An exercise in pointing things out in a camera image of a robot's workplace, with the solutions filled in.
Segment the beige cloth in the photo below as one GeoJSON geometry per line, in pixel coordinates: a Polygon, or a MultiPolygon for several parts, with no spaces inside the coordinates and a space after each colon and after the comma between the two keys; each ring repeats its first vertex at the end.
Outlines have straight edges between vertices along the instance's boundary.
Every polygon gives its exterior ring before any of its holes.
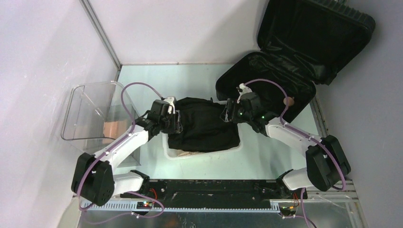
{"type": "Polygon", "coordinates": [[[185,157],[185,156],[192,156],[192,155],[198,155],[198,154],[203,154],[203,152],[178,151],[177,157],[185,157]]]}

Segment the round wooden brush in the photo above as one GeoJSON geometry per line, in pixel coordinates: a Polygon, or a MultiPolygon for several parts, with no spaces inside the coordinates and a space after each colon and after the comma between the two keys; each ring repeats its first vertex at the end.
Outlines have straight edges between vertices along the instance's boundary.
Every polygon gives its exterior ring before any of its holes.
{"type": "Polygon", "coordinates": [[[286,107],[291,107],[295,104],[294,97],[286,97],[283,99],[283,103],[286,107]]]}

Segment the clear acrylic bin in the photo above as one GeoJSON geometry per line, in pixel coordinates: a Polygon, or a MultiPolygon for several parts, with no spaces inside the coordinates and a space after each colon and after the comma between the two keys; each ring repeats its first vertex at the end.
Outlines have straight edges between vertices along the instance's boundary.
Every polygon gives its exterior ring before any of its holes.
{"type": "Polygon", "coordinates": [[[93,154],[124,134],[139,114],[124,86],[115,81],[88,83],[72,89],[61,138],[81,152],[93,154]],[[104,122],[119,122],[116,139],[103,136],[104,122]]]}

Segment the black ribbed hard-shell suitcase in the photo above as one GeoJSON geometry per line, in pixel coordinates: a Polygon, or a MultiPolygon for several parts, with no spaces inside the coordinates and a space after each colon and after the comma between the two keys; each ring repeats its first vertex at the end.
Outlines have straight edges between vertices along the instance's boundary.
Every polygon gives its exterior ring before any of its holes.
{"type": "Polygon", "coordinates": [[[292,122],[369,43],[376,23],[370,15],[334,0],[271,0],[248,53],[216,82],[218,100],[236,99],[246,83],[270,111],[292,122]],[[286,107],[283,99],[294,97],[286,107]]]}

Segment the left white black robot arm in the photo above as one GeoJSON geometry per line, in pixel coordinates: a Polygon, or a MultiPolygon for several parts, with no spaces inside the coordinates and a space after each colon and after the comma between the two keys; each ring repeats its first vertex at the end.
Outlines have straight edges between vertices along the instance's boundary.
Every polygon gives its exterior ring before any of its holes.
{"type": "Polygon", "coordinates": [[[138,171],[116,174],[118,166],[141,146],[160,133],[180,133],[180,113],[175,109],[176,98],[155,100],[146,117],[140,116],[118,139],[94,154],[79,156],[71,190],[97,206],[105,205],[113,196],[132,191],[144,198],[150,192],[146,175],[138,171]]]}

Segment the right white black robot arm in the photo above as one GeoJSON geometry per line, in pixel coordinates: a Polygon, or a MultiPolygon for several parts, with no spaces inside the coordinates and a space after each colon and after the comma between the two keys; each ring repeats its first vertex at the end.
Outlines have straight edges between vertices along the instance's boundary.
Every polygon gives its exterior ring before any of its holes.
{"type": "Polygon", "coordinates": [[[345,188],[351,166],[336,137],[320,137],[294,127],[265,108],[254,92],[241,95],[240,100],[227,99],[221,118],[235,124],[247,123],[255,132],[284,143],[305,158],[306,167],[278,177],[276,191],[281,198],[288,199],[296,190],[308,187],[327,191],[339,181],[339,189],[345,188]]]}

